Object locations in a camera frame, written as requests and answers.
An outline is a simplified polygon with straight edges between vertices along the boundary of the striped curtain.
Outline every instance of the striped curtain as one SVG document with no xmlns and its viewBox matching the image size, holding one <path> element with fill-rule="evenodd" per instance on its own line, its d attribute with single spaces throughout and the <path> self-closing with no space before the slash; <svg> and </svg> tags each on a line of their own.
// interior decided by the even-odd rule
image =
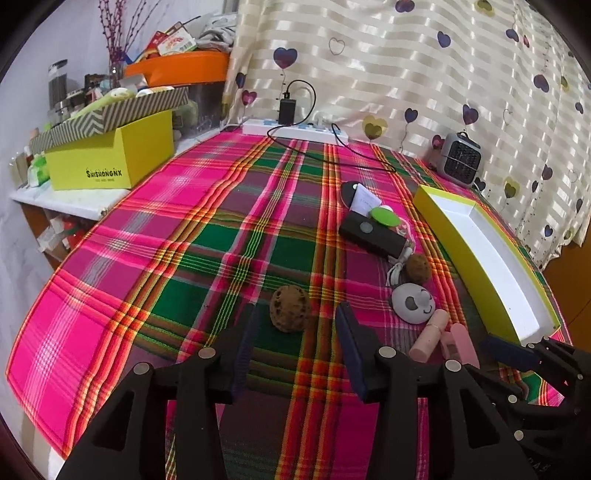
<svg viewBox="0 0 591 480">
<path fill-rule="evenodd" d="M 544 268 L 582 244 L 591 84 L 523 0 L 241 0 L 228 120 L 277 118 L 303 79 L 312 120 L 428 158 L 450 132 L 483 149 L 478 188 Z M 292 88 L 302 118 L 311 92 Z"/>
</svg>

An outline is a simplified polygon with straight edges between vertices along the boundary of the power cord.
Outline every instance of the power cord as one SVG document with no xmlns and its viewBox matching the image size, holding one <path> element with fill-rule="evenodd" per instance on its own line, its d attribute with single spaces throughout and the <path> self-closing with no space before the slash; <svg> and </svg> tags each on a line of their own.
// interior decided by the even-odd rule
<svg viewBox="0 0 591 480">
<path fill-rule="evenodd" d="M 385 162 L 383 162 L 382 160 L 380 160 L 378 158 L 368 157 L 367 155 L 363 155 L 363 154 L 361 154 L 359 152 L 356 152 L 352 148 L 350 148 L 350 146 L 345 145 L 345 143 L 343 143 L 343 141 L 339 138 L 337 132 L 335 131 L 335 127 L 340 130 L 340 128 L 339 128 L 339 126 L 337 124 L 331 124 L 331 128 L 332 128 L 332 131 L 333 131 L 333 133 L 335 135 L 335 138 L 337 139 L 337 142 L 341 143 L 343 146 L 345 146 L 348 150 L 350 150 L 351 152 L 355 153 L 356 155 L 359 155 L 360 157 L 363 157 L 363 158 L 367 158 L 369 160 L 380 162 L 381 164 L 388 165 L 389 168 L 370 167 L 370 166 L 357 165 L 355 163 L 344 163 L 344 162 L 335 162 L 335 161 L 325 160 L 324 158 L 316 157 L 314 155 L 309 154 L 308 152 L 304 152 L 302 150 L 298 150 L 297 148 L 291 147 L 289 145 L 285 145 L 285 144 L 279 142 L 279 140 L 277 140 L 275 137 L 273 137 L 271 134 L 273 132 L 276 132 L 280 128 L 283 128 L 283 127 L 294 127 L 296 125 L 301 125 L 302 123 L 304 123 L 306 120 L 308 120 L 310 118 L 310 115 L 314 111 L 314 107 L 316 106 L 316 98 L 317 98 L 317 96 L 316 96 L 316 89 L 314 88 L 314 86 L 311 83 L 309 83 L 309 82 L 307 82 L 305 80 L 300 80 L 300 79 L 292 80 L 287 85 L 287 88 L 285 89 L 285 93 L 283 94 L 284 95 L 284 98 L 287 98 L 287 99 L 290 98 L 290 87 L 291 87 L 291 85 L 293 85 L 296 82 L 305 83 L 306 85 L 308 85 L 312 89 L 312 92 L 314 93 L 314 101 L 312 102 L 312 107 L 310 108 L 310 111 L 308 112 L 308 115 L 306 115 L 299 122 L 294 123 L 294 124 L 290 124 L 290 125 L 277 125 L 276 127 L 270 128 L 267 131 L 267 137 L 270 138 L 273 143 L 276 143 L 277 145 L 280 145 L 283 148 L 287 148 L 287 149 L 289 149 L 291 151 L 294 151 L 294 152 L 296 152 L 296 153 L 298 153 L 300 155 L 303 155 L 305 158 L 309 158 L 311 160 L 316 160 L 316 161 L 319 161 L 319 162 L 322 162 L 322 163 L 326 163 L 326 164 L 329 164 L 329 165 L 340 165 L 342 167 L 355 167 L 355 168 L 361 168 L 363 170 L 386 171 L 386 172 L 390 172 L 390 173 L 396 172 L 396 169 L 392 165 L 390 165 L 388 163 L 385 163 Z"/>
</svg>

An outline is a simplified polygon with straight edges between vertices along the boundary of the white tabletop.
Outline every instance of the white tabletop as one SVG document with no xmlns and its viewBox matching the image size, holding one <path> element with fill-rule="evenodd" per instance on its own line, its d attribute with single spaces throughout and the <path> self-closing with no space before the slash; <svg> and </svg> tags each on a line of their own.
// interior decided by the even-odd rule
<svg viewBox="0 0 591 480">
<path fill-rule="evenodd" d="M 177 144 L 174 156 L 193 148 L 195 145 L 220 133 L 211 130 L 198 137 L 182 138 Z M 40 187 L 21 187 L 9 196 L 12 200 L 56 212 L 76 215 L 90 220 L 100 220 L 129 193 L 125 189 L 59 190 L 51 186 L 51 180 Z"/>
</svg>

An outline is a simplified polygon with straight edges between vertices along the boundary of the portable heater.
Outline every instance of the portable heater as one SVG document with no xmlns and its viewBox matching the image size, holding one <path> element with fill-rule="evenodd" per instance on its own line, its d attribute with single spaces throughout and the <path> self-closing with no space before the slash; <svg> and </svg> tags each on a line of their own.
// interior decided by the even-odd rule
<svg viewBox="0 0 591 480">
<path fill-rule="evenodd" d="M 470 187 L 481 159 L 480 145 L 470 140 L 467 133 L 459 132 L 445 138 L 439 155 L 433 158 L 431 165 L 444 179 Z"/>
</svg>

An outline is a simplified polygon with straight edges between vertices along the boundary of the charger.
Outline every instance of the charger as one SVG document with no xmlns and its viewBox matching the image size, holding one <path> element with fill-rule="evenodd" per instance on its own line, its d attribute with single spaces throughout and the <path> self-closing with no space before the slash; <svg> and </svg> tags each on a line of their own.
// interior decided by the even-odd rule
<svg viewBox="0 0 591 480">
<path fill-rule="evenodd" d="M 280 125 L 293 125 L 296 118 L 296 100 L 290 98 L 290 93 L 285 92 L 279 102 L 279 118 L 277 122 Z"/>
</svg>

